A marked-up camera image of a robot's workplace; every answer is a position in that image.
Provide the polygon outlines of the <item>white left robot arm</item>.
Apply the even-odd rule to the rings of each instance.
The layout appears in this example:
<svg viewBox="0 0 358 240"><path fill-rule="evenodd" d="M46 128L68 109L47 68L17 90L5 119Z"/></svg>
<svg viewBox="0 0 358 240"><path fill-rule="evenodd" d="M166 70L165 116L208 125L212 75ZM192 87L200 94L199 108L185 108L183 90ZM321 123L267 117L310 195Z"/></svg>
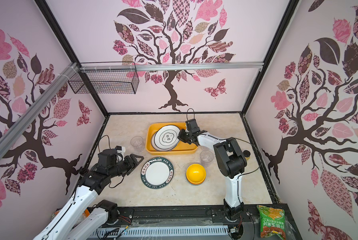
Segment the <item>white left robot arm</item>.
<svg viewBox="0 0 358 240"><path fill-rule="evenodd" d="M86 240L102 225L116 223L120 218L118 205L107 200L96 204L82 222L78 220L112 178L128 176L144 160L143 156L127 156L125 152L121 146L100 152L98 162L85 171L71 198L35 239Z"/></svg>

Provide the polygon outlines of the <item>white plate black flower outline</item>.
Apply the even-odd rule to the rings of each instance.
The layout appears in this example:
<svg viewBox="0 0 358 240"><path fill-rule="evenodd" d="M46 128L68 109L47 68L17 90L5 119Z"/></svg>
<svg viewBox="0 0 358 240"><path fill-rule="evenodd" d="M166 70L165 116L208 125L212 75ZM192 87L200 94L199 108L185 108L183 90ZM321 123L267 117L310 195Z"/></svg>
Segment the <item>white plate black flower outline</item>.
<svg viewBox="0 0 358 240"><path fill-rule="evenodd" d="M155 144L159 151L171 151L179 143L178 135L180 129L174 125L160 128L155 135Z"/></svg>

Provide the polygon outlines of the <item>white plate red characters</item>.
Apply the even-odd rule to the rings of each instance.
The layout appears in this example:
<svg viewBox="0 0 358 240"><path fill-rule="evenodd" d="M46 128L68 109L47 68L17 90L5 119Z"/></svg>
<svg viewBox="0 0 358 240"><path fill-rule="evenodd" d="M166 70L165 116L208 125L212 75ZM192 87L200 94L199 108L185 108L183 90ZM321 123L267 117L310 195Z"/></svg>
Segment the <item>white plate red characters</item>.
<svg viewBox="0 0 358 240"><path fill-rule="evenodd" d="M152 135L152 137L151 137L151 145L152 145L152 147L153 147L153 149L154 149L155 151L158 151L159 149L158 149L158 147L157 147L156 144L155 144L155 135L156 135L156 133L154 133L154 134Z"/></svg>

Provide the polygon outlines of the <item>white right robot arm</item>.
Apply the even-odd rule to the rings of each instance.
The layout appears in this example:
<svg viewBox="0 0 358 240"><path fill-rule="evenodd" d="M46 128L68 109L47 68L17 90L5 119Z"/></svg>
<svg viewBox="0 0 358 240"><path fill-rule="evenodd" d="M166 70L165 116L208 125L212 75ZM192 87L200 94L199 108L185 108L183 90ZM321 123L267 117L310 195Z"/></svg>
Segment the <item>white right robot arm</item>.
<svg viewBox="0 0 358 240"><path fill-rule="evenodd" d="M226 177L226 196L224 212L226 218L235 221L244 211L241 197L242 176L251 157L251 152L242 150L235 138L222 139L201 130L195 119L186 121L186 128L181 129L178 139L189 145L206 147L214 151L218 168Z"/></svg>

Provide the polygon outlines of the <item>white plate dark green rim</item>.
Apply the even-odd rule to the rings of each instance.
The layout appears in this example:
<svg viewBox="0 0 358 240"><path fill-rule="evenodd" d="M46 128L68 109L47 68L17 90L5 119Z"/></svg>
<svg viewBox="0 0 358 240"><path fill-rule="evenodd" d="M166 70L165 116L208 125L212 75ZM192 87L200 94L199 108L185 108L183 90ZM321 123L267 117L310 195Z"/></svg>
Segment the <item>white plate dark green rim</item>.
<svg viewBox="0 0 358 240"><path fill-rule="evenodd" d="M167 186L174 177L174 165L163 157L148 160L141 169L141 181L149 189L158 190Z"/></svg>

